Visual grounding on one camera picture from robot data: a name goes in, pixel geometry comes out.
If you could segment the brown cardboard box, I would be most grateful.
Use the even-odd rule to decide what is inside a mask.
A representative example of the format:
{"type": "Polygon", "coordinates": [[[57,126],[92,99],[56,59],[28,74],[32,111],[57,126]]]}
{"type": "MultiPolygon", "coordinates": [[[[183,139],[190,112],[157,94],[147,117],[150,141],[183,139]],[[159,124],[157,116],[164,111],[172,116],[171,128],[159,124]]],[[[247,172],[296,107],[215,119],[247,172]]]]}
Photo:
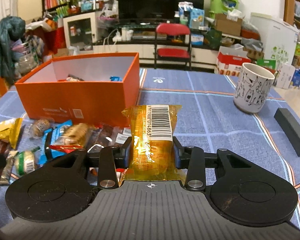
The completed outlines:
{"type": "Polygon", "coordinates": [[[223,34],[239,36],[241,34],[242,19],[230,20],[225,14],[215,14],[214,28],[223,34]]]}

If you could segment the orange cardboard storage box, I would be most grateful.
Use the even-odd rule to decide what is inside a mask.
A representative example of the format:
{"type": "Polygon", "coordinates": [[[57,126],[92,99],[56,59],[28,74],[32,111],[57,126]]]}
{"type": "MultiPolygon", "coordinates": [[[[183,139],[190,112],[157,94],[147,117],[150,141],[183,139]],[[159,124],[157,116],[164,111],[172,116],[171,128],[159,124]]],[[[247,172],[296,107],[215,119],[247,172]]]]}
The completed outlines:
{"type": "Polygon", "coordinates": [[[84,54],[53,58],[15,86],[31,119],[125,127],[129,121],[122,111],[137,103],[139,73],[137,52],[84,54]],[[58,82],[69,74],[84,81],[58,82]],[[122,81],[112,82],[111,76],[122,81]]]}

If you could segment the white glass door cabinet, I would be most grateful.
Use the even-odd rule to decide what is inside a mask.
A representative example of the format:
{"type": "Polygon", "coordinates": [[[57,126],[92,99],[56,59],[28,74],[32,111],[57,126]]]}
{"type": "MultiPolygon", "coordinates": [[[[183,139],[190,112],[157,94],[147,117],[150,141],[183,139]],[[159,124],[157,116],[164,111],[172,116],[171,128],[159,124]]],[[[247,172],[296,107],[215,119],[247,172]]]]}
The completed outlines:
{"type": "Polygon", "coordinates": [[[79,54],[93,53],[98,41],[97,18],[100,11],[80,12],[63,18],[66,47],[76,48],[79,54]]]}

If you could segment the silver snack packet in box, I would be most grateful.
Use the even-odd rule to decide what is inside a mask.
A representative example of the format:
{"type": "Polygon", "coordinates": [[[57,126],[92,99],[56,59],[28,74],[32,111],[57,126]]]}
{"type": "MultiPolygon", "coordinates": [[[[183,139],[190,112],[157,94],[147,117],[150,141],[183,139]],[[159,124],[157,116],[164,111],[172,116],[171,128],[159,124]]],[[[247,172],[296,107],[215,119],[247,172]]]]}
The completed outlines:
{"type": "Polygon", "coordinates": [[[59,79],[58,82],[82,82],[82,78],[69,74],[65,79],[59,79]]]}

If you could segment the red folding chair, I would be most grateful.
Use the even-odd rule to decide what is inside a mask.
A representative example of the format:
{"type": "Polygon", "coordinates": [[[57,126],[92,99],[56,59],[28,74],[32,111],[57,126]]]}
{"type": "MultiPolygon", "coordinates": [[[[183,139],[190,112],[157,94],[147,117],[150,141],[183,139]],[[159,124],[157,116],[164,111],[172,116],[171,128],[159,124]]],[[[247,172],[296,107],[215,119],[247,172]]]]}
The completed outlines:
{"type": "Polygon", "coordinates": [[[155,29],[154,36],[154,68],[159,61],[183,62],[185,69],[192,70],[191,32],[188,26],[180,23],[161,23],[155,29]],[[158,47],[159,34],[168,38],[168,44],[158,47]]]}

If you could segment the orange yellow cake packet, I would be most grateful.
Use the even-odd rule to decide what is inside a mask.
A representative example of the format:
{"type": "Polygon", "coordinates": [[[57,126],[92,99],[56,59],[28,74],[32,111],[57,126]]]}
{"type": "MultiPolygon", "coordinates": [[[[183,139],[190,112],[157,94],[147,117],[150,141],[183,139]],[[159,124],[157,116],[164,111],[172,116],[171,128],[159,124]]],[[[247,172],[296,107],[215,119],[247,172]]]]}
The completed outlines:
{"type": "Polygon", "coordinates": [[[122,111],[132,134],[129,167],[123,177],[132,181],[185,181],[175,167],[173,133],[181,105],[132,106],[122,111]]]}

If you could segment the white cat pattern mug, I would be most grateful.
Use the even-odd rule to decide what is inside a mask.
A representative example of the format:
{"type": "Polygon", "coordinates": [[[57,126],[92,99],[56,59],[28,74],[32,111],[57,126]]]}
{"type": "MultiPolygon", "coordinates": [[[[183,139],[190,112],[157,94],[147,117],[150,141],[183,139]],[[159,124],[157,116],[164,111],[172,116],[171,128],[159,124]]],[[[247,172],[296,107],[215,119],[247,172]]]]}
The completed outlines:
{"type": "Polygon", "coordinates": [[[274,74],[266,68],[243,63],[234,93],[235,106],[245,113],[258,113],[266,102],[274,80],[274,74]]]}

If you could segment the blue snack packet in box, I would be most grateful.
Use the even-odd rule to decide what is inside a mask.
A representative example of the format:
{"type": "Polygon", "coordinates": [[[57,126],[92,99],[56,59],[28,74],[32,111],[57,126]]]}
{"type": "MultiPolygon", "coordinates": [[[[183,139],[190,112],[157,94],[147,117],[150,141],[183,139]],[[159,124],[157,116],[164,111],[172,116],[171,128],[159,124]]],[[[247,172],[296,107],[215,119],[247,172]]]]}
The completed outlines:
{"type": "Polygon", "coordinates": [[[114,81],[116,81],[116,82],[121,82],[122,79],[121,79],[121,77],[119,77],[119,76],[111,76],[111,77],[110,77],[110,81],[112,81],[112,82],[114,82],[114,81]]]}

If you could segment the blue plaid tablecloth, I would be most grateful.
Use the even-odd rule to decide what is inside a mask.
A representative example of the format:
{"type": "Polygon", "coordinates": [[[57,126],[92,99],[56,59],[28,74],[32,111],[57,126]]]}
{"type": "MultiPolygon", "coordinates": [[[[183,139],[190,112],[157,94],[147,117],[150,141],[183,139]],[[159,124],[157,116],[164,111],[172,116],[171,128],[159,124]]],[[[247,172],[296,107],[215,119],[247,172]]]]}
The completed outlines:
{"type": "MultiPolygon", "coordinates": [[[[141,69],[139,103],[181,105],[175,136],[206,152],[227,148],[285,178],[300,200],[300,157],[274,118],[288,102],[271,90],[262,110],[239,111],[233,102],[237,79],[205,72],[141,69]]],[[[300,228],[300,202],[292,222],[300,228]]]]}

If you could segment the small clear snack packet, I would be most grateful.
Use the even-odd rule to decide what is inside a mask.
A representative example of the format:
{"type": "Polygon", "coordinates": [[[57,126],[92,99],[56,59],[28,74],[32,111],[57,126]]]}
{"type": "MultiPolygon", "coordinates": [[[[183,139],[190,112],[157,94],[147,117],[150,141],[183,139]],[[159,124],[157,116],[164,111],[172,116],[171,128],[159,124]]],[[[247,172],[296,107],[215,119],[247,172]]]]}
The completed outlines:
{"type": "Polygon", "coordinates": [[[25,133],[32,139],[41,138],[44,132],[52,127],[53,118],[40,118],[25,128],[25,133]]]}

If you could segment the green striped biscuit packet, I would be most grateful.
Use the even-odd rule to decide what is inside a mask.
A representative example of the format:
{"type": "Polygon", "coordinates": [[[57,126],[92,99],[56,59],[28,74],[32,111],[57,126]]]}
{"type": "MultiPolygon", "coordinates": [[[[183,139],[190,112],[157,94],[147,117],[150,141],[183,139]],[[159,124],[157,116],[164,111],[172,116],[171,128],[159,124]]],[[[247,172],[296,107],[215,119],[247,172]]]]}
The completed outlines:
{"type": "Polygon", "coordinates": [[[24,176],[33,172],[36,169],[36,156],[35,153],[40,150],[37,146],[30,150],[19,152],[14,159],[16,172],[19,176],[24,176]]]}

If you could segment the dark green puffer jacket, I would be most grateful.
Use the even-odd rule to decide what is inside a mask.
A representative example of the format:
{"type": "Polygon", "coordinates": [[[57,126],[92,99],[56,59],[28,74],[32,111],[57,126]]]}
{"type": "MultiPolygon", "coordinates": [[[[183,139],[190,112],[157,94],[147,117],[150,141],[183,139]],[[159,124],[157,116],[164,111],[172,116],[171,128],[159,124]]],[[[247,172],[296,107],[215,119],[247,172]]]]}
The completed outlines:
{"type": "Polygon", "coordinates": [[[17,16],[7,16],[0,20],[0,77],[10,85],[16,81],[11,42],[23,37],[25,25],[25,21],[17,16]]]}

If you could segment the yellow foil snack packet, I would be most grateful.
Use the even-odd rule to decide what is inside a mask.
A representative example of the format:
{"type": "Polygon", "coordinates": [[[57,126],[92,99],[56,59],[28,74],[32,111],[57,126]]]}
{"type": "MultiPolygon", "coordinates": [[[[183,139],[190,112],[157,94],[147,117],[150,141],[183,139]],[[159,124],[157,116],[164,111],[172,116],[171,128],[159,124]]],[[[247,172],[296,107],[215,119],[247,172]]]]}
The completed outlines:
{"type": "Polygon", "coordinates": [[[12,118],[0,122],[0,140],[7,142],[15,150],[19,139],[23,118],[12,118]]]}

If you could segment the red white cardboard carton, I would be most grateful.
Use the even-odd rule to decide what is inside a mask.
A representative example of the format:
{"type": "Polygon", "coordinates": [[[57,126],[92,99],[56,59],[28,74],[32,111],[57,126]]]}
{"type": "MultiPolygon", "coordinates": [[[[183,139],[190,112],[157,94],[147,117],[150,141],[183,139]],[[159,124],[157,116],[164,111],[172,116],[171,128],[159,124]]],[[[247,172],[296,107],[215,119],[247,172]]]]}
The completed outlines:
{"type": "Polygon", "coordinates": [[[243,63],[251,63],[246,51],[220,46],[216,59],[215,74],[239,76],[243,63]]]}

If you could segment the white low tv stand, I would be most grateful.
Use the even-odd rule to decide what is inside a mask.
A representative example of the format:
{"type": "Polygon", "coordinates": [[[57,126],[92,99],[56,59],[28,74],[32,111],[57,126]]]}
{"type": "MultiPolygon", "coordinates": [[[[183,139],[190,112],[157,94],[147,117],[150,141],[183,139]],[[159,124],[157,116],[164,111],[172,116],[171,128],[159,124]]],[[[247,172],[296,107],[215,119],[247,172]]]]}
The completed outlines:
{"type": "MultiPolygon", "coordinates": [[[[93,45],[94,53],[121,53],[121,52],[138,52],[141,64],[154,64],[154,44],[128,43],[119,42],[117,44],[108,44],[107,42],[98,42],[93,45]]],[[[206,49],[203,47],[193,46],[191,52],[192,68],[214,69],[216,66],[218,50],[206,49]]]]}

